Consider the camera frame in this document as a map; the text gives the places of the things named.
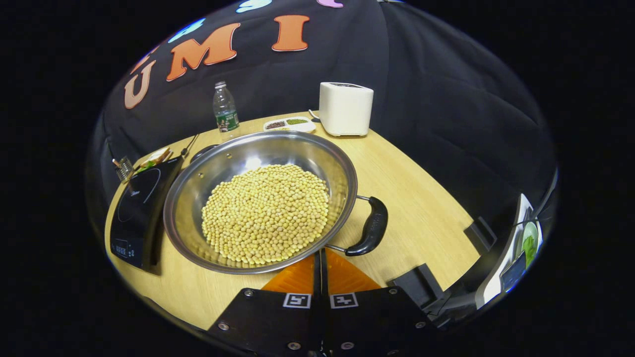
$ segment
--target wooden table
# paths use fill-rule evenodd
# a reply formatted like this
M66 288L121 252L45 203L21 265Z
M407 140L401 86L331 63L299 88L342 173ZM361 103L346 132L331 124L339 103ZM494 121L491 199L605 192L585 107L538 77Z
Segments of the wooden table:
M306 116L308 112L284 114L241 123L243 134L262 131L266 121ZM479 255L464 229L472 219L450 194L408 156L374 131L365 137L332 137L320 124L314 134L338 145L350 157L358 175L358 194L381 199L389 212L384 240L371 253L346 257L380 286L409 270L427 264L441 288L446 290L478 259ZM191 140L169 145L178 153ZM218 129L201 133L193 143L183 168L202 148L219 144ZM135 166L147 159L140 158ZM115 193L105 227L105 245L110 246L110 223L124 192ZM358 201L346 225L330 242L348 247L361 236L370 206ZM161 274L131 266L106 249L110 261L138 293L152 299L170 314L207 330L240 289L262 288L273 273L234 275L216 273L193 264L172 245L164 234L159 252Z

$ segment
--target black fabric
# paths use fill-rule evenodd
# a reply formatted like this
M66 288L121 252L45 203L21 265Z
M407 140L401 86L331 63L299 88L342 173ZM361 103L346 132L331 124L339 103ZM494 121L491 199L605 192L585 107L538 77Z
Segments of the black fabric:
M556 160L538 105L505 64L448 24L394 2L357 0L333 9L287 0L242 14L235 9L208 15L203 26L170 44L166 39L146 62L157 60L148 92L135 108L124 107L123 88L132 75L113 89L103 131L99 123L96 131L100 144L93 143L91 153L92 174L104 180L96 185L106 212L118 185L111 153L134 162L216 128L211 105L220 80L233 93L241 121L318 109L322 81L373 88L371 128L413 158L474 218L495 219L521 192L537 205L548 188ZM304 24L306 50L271 49L278 35L274 18L280 15L311 18ZM174 46L190 38L202 43L233 22L241 24L232 40L236 58L188 68L166 81Z

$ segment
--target bottle label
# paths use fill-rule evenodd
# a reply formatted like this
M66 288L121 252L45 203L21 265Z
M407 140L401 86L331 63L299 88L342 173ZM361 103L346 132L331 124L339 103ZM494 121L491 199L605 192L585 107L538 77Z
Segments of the bottle label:
M218 123L220 132L226 133L238 127L238 114L236 114L236 111L233 111L225 115L217 116L216 122Z

